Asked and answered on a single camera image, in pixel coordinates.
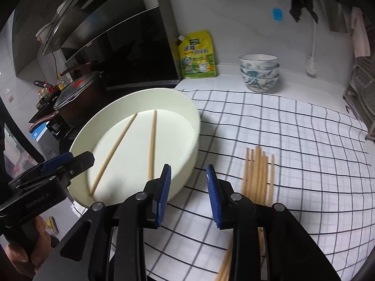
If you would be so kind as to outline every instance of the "wooden chopstick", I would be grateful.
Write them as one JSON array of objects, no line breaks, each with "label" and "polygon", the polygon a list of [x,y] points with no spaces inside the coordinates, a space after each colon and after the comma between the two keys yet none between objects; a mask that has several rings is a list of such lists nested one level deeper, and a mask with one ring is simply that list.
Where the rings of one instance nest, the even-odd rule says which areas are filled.
[{"label": "wooden chopstick", "polygon": [[264,185],[264,173],[265,173],[265,170],[264,170],[264,157],[265,157],[265,152],[262,151],[262,156],[260,157],[260,168],[259,168],[259,179],[258,179],[258,187],[257,187],[257,193],[256,193],[256,196],[257,196],[257,203],[258,204],[262,204],[262,198],[263,198],[263,194],[262,194],[262,191],[263,191],[263,185]]},{"label": "wooden chopstick", "polygon": [[267,199],[267,206],[272,205],[272,198],[273,198],[273,184],[275,182],[275,156],[271,156],[271,176],[270,176],[270,187],[268,192],[268,199]]},{"label": "wooden chopstick", "polygon": [[259,193],[259,204],[264,205],[266,203],[266,189],[267,189],[267,178],[268,178],[268,157],[263,156],[262,159],[262,178],[261,178],[261,189]]},{"label": "wooden chopstick", "polygon": [[247,162],[249,167],[248,167],[248,172],[247,172],[247,183],[246,183],[246,197],[250,198],[250,186],[252,181],[254,180],[253,178],[253,173],[254,173],[254,149],[251,149],[251,154],[250,154],[250,161]]},{"label": "wooden chopstick", "polygon": [[152,119],[152,125],[151,125],[151,141],[150,141],[150,154],[149,154],[149,180],[154,179],[156,117],[157,117],[157,112],[156,110],[154,110],[154,117]]},{"label": "wooden chopstick", "polygon": [[241,187],[241,194],[245,195],[246,192],[246,186],[248,184],[249,178],[248,178],[248,172],[249,172],[249,148],[246,148],[245,150],[245,166],[243,171],[243,177],[242,177],[242,187]]},{"label": "wooden chopstick", "polygon": [[91,187],[91,189],[90,189],[90,191],[89,191],[89,195],[92,196],[92,195],[94,194],[95,189],[96,189],[96,187],[98,186],[99,181],[100,181],[100,179],[102,178],[102,175],[103,175],[105,169],[107,168],[109,161],[111,160],[111,158],[112,158],[113,154],[115,153],[117,147],[119,146],[120,142],[121,142],[122,139],[124,138],[126,132],[129,130],[131,124],[133,123],[133,121],[134,121],[134,119],[136,118],[137,115],[138,115],[138,113],[135,113],[135,114],[133,115],[133,117],[132,117],[131,120],[127,123],[125,129],[122,131],[122,133],[121,133],[120,136],[118,137],[117,141],[116,141],[115,144],[113,145],[113,147],[112,147],[111,151],[109,152],[109,154],[108,154],[106,160],[104,161],[104,164],[102,165],[102,167],[101,167],[100,170],[99,170],[99,173],[98,173],[97,176],[96,176],[96,179],[95,179],[95,181],[94,181],[94,185],[92,185],[92,187]]},{"label": "wooden chopstick", "polygon": [[227,251],[225,252],[224,260],[220,266],[219,272],[215,278],[217,281],[228,281],[229,267],[232,259],[232,241],[229,242]]},{"label": "wooden chopstick", "polygon": [[253,166],[253,170],[251,172],[251,185],[249,185],[247,191],[246,191],[246,195],[247,196],[250,196],[250,199],[252,199],[253,201],[255,201],[254,199],[254,196],[256,195],[256,186],[257,186],[257,179],[258,179],[258,170],[259,170],[259,161],[260,161],[260,154],[261,154],[261,148],[260,147],[256,147],[255,149],[255,158],[254,158],[254,162],[252,162],[252,166]]}]

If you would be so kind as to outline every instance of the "human hand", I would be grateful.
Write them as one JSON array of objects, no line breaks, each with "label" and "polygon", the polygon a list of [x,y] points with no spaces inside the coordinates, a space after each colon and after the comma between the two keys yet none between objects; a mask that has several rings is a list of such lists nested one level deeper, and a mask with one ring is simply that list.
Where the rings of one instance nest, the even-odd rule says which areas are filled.
[{"label": "human hand", "polygon": [[37,216],[35,218],[34,225],[36,230],[39,232],[39,238],[36,241],[33,252],[31,253],[31,263],[35,265],[35,269],[25,265],[29,261],[29,258],[22,247],[14,244],[8,244],[5,248],[5,253],[16,270],[30,279],[33,278],[42,263],[45,261],[45,259],[47,259],[53,250],[51,247],[51,236],[45,230],[45,221],[40,216]]}]

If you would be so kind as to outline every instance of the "checkered tablecloth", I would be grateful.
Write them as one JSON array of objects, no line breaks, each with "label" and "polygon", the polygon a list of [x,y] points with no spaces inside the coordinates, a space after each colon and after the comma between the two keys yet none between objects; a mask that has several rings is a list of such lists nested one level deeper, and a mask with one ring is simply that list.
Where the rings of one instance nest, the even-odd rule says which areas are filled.
[{"label": "checkered tablecloth", "polygon": [[[350,280],[375,243],[365,125],[280,96],[182,92],[201,115],[199,154],[190,179],[168,203],[162,226],[145,230],[148,274],[168,281],[215,279],[231,231],[218,230],[212,220],[206,167],[213,164],[218,177],[240,191],[245,149],[260,145],[275,155],[274,202],[292,212],[342,280]],[[78,204],[74,210],[83,213]]]}]

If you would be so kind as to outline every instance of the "stacked bowls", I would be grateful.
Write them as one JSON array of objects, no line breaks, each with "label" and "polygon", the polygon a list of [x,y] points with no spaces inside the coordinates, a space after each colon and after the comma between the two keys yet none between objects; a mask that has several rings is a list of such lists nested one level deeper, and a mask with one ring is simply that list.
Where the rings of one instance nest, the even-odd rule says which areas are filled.
[{"label": "stacked bowls", "polygon": [[279,79],[278,57],[250,54],[239,59],[242,78],[250,90],[263,93],[274,87]]}]

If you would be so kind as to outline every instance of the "metal screw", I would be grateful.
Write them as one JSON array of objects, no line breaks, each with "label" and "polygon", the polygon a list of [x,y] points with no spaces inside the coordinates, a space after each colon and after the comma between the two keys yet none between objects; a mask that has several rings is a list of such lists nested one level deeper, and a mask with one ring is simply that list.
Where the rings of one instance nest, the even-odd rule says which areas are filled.
[{"label": "metal screw", "polygon": [[273,207],[276,211],[284,211],[285,209],[285,206],[282,203],[276,203],[275,205],[273,205]]},{"label": "metal screw", "polygon": [[147,197],[147,193],[146,193],[146,192],[138,192],[138,193],[135,195],[135,198],[136,198],[138,201],[142,201],[142,200],[144,200],[146,197]]},{"label": "metal screw", "polygon": [[93,208],[94,211],[99,211],[103,208],[103,206],[104,206],[103,203],[96,202],[92,205],[92,208]]},{"label": "metal screw", "polygon": [[242,199],[242,195],[239,194],[239,193],[232,193],[231,194],[231,199],[234,200],[234,201],[239,201]]}]

